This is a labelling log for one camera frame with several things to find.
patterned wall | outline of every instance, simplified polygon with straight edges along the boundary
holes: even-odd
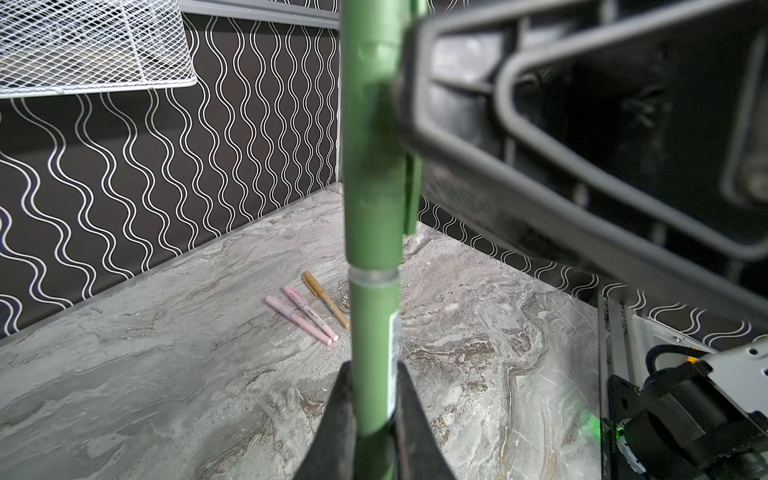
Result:
[[[198,85],[0,101],[0,337],[336,180],[337,32],[184,24]]]
[[[478,4],[481,1],[484,0],[472,0],[472,3]],[[444,12],[468,4],[469,0],[429,0],[431,12]],[[619,299],[641,315],[665,323],[715,349],[725,350],[768,337],[768,332],[747,322],[724,319],[684,303],[663,303],[626,283],[499,248],[446,209],[427,199],[422,199],[419,220],[528,275],[565,290],[578,299],[588,302],[596,294]]]

marble table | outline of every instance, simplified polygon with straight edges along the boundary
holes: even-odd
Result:
[[[325,347],[263,298],[309,297],[312,270],[348,308],[341,199],[328,187],[4,341],[3,479],[290,478],[349,331],[332,323]],[[424,226],[401,270],[401,356],[457,478],[599,478],[595,310]]]

marker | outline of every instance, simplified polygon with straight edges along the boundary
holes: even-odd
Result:
[[[323,302],[325,302],[326,306],[328,306],[328,309],[333,312],[334,315],[336,315],[336,318],[339,319],[342,325],[344,325],[344,328],[349,328],[349,321],[346,319],[343,313],[341,313],[341,310],[339,310],[339,307],[336,306],[336,304],[331,300],[331,297],[328,296],[328,293],[320,286],[319,283],[317,283],[317,280],[315,280],[315,277],[312,276],[309,272],[304,272],[303,275],[304,283],[310,288],[310,290],[313,291],[313,293],[317,296],[319,296]]]
[[[292,302],[298,306],[302,312],[304,312],[320,329],[325,332],[325,334],[330,337],[331,340],[334,342],[339,341],[339,336],[336,335],[333,330],[331,330],[331,327],[328,326],[327,323],[323,322],[323,319],[320,318],[320,315],[315,313],[314,310],[310,308],[309,303],[304,299],[303,296],[301,296],[301,293],[297,292],[295,288],[293,288],[291,285],[285,285],[283,287],[283,292],[288,296],[288,298],[291,299]]]
[[[319,331],[313,324],[307,322],[304,319],[304,317],[298,314],[298,312],[294,312],[291,307],[279,301],[277,298],[271,295],[267,295],[265,301],[267,305],[277,310],[278,313],[286,317],[291,322],[294,322],[296,325],[305,329],[307,332],[312,334],[319,341],[325,343],[326,345],[330,345],[331,343],[333,343],[333,341],[330,338],[328,338],[328,336],[325,333]]]

white mesh basket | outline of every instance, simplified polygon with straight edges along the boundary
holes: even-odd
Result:
[[[196,81],[178,0],[0,0],[0,98]]]

light pink pen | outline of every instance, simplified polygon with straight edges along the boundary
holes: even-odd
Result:
[[[325,343],[326,345],[333,343],[333,341],[328,338],[325,333],[319,331],[317,328],[315,328],[314,325],[312,325],[312,323],[307,322],[306,319],[304,319],[304,317],[302,317],[298,312],[294,312],[291,307],[279,301],[277,298],[271,295],[267,295],[266,304],[277,310],[291,322],[294,322],[296,325],[311,333],[319,341]]]
[[[320,329],[326,333],[327,336],[331,338],[334,342],[339,341],[339,336],[336,335],[333,330],[331,330],[331,327],[328,326],[327,323],[323,322],[323,319],[320,318],[320,315],[315,313],[314,310],[312,310],[309,306],[309,303],[304,299],[303,296],[301,296],[301,293],[297,292],[295,288],[293,288],[291,285],[285,285],[283,287],[283,292],[288,296],[288,298],[293,301],[296,306],[298,306],[302,312],[304,312]]]

